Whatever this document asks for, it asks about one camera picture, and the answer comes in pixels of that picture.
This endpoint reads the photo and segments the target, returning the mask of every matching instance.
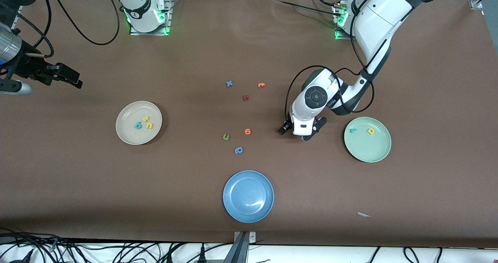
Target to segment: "light green plate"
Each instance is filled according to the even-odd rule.
[[[374,129],[374,134],[367,132],[370,128]],[[368,163],[379,162],[391,151],[391,135],[388,129],[370,117],[358,117],[349,122],[344,131],[344,143],[352,156]]]

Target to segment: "green led light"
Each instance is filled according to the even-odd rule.
[[[164,22],[164,16],[162,16],[162,13],[160,16],[159,11],[154,10],[154,15],[156,15],[157,22],[159,23]]]
[[[128,24],[131,24],[130,17],[128,17],[128,13],[126,13],[126,11],[125,11],[124,14],[126,15],[126,20],[128,21]]]
[[[170,29],[171,29],[171,27],[165,27],[165,28],[163,28],[163,29],[162,29],[162,33],[163,33],[164,35],[169,35],[169,30],[170,30]]]
[[[339,26],[343,27],[343,26],[344,26],[344,23],[345,23],[345,20],[347,19],[347,17],[348,17],[348,16],[349,16],[349,15],[348,15],[347,11],[344,11],[344,14],[343,14],[343,15],[341,15],[342,19],[339,19],[337,24],[338,24]]]

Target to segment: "mounting plate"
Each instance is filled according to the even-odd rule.
[[[134,29],[130,25],[130,35],[144,35],[144,36],[165,36],[169,35],[169,30],[171,28],[171,19],[173,18],[173,6],[175,5],[174,0],[164,0],[164,9],[166,10],[164,14],[164,23],[160,25],[154,31],[148,33],[142,33]]]

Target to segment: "plate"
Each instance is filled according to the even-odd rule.
[[[268,215],[274,205],[274,188],[268,178],[259,172],[238,172],[224,186],[223,204],[235,220],[258,222]]]
[[[347,150],[356,159],[375,163],[386,158],[391,151],[391,135],[380,121],[370,117],[353,119],[344,131],[344,143]]]
[[[146,128],[147,123],[152,123],[153,128]],[[141,100],[127,105],[116,119],[117,136],[127,144],[138,146],[154,139],[162,125],[162,115],[157,106],[151,102]]]

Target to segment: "beige plate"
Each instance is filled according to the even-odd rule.
[[[149,117],[147,122],[144,122],[145,116]],[[135,125],[139,122],[142,128],[137,130]],[[153,128],[147,129],[147,123],[152,123]],[[161,129],[161,125],[162,115],[157,106],[151,102],[141,100],[132,102],[121,110],[116,119],[116,132],[122,141],[137,146],[154,139]]]

